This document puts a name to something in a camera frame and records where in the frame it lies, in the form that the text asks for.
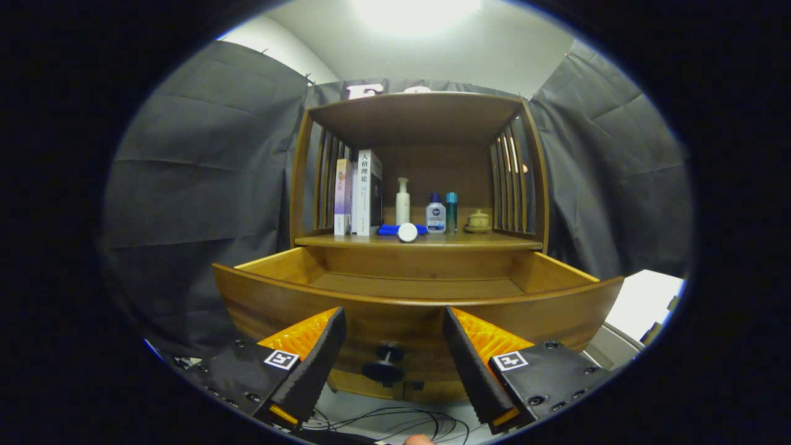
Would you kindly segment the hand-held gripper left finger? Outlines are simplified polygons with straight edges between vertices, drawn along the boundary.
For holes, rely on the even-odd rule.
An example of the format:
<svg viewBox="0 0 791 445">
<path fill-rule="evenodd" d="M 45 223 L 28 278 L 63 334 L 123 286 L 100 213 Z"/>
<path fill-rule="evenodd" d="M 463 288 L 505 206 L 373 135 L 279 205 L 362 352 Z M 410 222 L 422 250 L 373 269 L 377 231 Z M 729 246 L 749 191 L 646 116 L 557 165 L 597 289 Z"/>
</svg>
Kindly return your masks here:
<svg viewBox="0 0 791 445">
<path fill-rule="evenodd" d="M 183 362 L 182 373 L 249 417 L 293 431 L 313 416 L 346 336 L 345 310 L 334 307 L 263 340 L 237 336 L 214 357 Z"/>
</svg>

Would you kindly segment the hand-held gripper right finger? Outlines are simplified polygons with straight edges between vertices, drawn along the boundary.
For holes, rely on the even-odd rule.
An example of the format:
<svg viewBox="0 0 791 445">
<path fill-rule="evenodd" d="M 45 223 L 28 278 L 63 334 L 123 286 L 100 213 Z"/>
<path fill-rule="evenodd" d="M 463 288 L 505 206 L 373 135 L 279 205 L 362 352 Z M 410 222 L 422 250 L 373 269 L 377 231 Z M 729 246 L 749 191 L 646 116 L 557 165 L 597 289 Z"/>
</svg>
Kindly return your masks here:
<svg viewBox="0 0 791 445">
<path fill-rule="evenodd" d="M 559 341 L 534 344 L 454 307 L 442 332 L 478 420 L 494 434 L 570 408 L 613 376 Z"/>
</svg>

